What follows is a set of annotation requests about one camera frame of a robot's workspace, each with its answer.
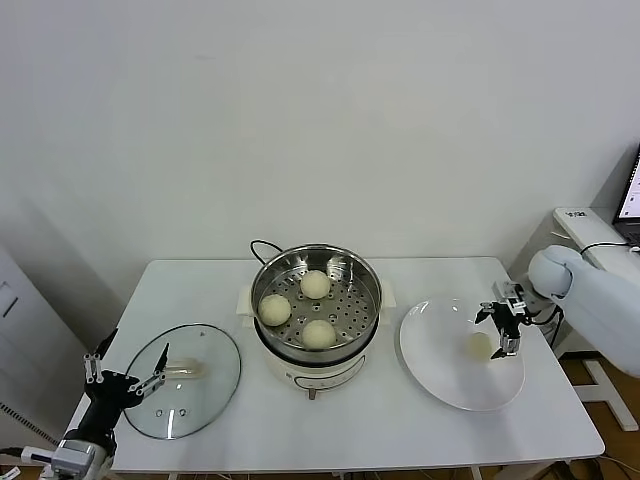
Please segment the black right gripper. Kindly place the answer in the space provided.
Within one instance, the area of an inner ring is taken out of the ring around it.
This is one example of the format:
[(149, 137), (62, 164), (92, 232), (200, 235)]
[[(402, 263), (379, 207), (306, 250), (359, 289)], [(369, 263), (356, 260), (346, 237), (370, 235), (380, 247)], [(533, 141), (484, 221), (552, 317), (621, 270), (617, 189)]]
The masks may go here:
[(525, 321), (524, 313), (513, 313), (509, 306), (499, 302), (482, 302), (474, 323), (479, 324), (492, 317), (500, 333), (499, 348), (491, 355), (491, 360), (516, 356), (520, 347), (520, 325)]

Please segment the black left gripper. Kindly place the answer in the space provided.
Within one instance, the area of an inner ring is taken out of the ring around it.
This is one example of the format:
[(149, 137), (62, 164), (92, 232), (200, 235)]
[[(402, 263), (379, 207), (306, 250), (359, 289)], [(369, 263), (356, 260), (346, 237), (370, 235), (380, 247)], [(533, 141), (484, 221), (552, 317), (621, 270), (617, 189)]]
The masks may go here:
[(121, 414), (129, 408), (140, 405), (142, 395), (151, 395), (166, 379), (165, 367), (168, 360), (169, 343), (160, 355), (153, 374), (146, 380), (107, 370), (102, 373), (101, 361), (115, 339), (115, 328), (96, 347), (93, 353), (83, 357), (85, 370), (84, 393), (90, 400), (80, 423), (69, 430), (64, 440), (80, 440), (95, 445), (115, 445), (115, 427)]

